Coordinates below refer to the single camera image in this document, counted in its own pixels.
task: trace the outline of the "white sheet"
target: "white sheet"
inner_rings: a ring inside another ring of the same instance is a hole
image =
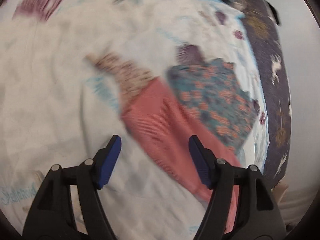
[[[225,26],[215,19],[217,10],[228,14]],[[189,42],[200,46],[206,59],[236,62],[241,87],[263,102],[239,16],[219,0],[63,0],[45,23],[23,16],[4,19],[0,208],[14,227],[22,232],[41,173],[54,163],[77,165],[119,134],[123,150],[109,185],[99,193],[115,234],[120,239],[191,239],[204,208],[132,141],[119,120],[114,80],[84,57],[112,50],[165,76],[177,64],[176,46]],[[235,29],[244,40],[234,37]],[[267,130],[258,133],[268,136]]]

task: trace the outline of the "maroon pattern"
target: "maroon pattern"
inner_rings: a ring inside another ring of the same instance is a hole
[[[40,21],[47,21],[62,0],[23,0],[14,15],[36,16]]]
[[[237,31],[236,30],[236,31],[233,32],[233,35],[239,40],[244,40],[244,37],[243,37],[243,34],[242,34],[241,31]]]
[[[266,114],[262,112],[260,117],[260,124],[264,125],[265,123],[266,123]]]
[[[259,113],[260,113],[260,106],[259,106],[258,101],[253,100],[253,107],[254,107],[254,109],[256,110],[256,114],[259,115]]]
[[[180,65],[201,65],[204,63],[198,46],[190,44],[177,48],[177,60]]]
[[[279,36],[275,24],[268,17],[266,2],[264,0],[245,0],[245,3],[247,7],[243,10],[243,13],[246,17],[242,19],[242,22],[257,60],[267,106],[265,114],[268,115],[265,125],[268,125],[270,143],[263,176],[267,180],[267,184],[272,188],[284,177],[290,154],[291,116],[289,108],[289,83],[279,44]],[[255,28],[250,25],[251,22],[248,19],[253,17],[255,21],[261,21],[266,26],[268,30],[268,37],[266,39],[259,36]],[[279,55],[279,58],[282,59],[282,68],[277,71],[280,82],[277,82],[275,85],[271,82],[271,55]]]
[[[216,12],[216,17],[219,20],[221,25],[225,25],[225,20],[227,19],[227,16],[223,12]]]

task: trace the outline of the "black fabric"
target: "black fabric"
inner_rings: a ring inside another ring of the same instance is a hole
[[[268,5],[269,5],[269,7],[270,7],[270,9],[272,11],[273,17],[276,20],[277,25],[281,26],[281,22],[280,22],[280,18],[279,18],[278,12],[276,11],[276,9],[270,3],[268,3]]]
[[[268,113],[270,143],[263,176],[270,188],[273,188],[285,175],[290,153],[289,83],[276,25],[268,17],[267,4],[264,0],[245,0],[245,2],[247,4],[243,10],[245,18],[241,21],[257,61]],[[281,69],[276,70],[278,79],[273,78],[273,61],[281,61]]]

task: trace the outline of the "pink fabric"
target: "pink fabric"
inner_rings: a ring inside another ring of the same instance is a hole
[[[236,156],[178,102],[159,78],[152,80],[129,105],[122,119],[157,165],[207,202],[212,192],[200,181],[188,150],[189,137],[197,135],[204,147],[211,149],[217,158],[224,158],[231,165],[240,167]],[[234,187],[226,232],[233,228],[237,199],[238,187]]]

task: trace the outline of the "patterned fabric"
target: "patterned fabric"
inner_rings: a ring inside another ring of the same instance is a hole
[[[100,70],[115,76],[120,85],[123,107],[126,107],[154,79],[151,71],[138,68],[132,61],[124,62],[114,53],[109,53],[101,59],[89,54],[87,59]]]
[[[244,40],[243,33],[242,33],[241,31],[235,30],[235,31],[233,32],[233,35],[234,35],[237,39],[239,39],[239,40]]]
[[[271,187],[285,175],[291,140],[291,100],[282,49],[273,16],[264,0],[244,0],[242,20],[252,45],[265,95],[267,112],[260,113],[260,124],[267,125],[270,144],[263,175]]]
[[[62,0],[23,0],[17,6],[14,15],[36,16],[40,21],[47,21]]]
[[[233,63],[221,58],[203,65],[179,65],[168,80],[180,102],[193,116],[235,152],[244,143],[257,117],[253,103],[240,89]]]

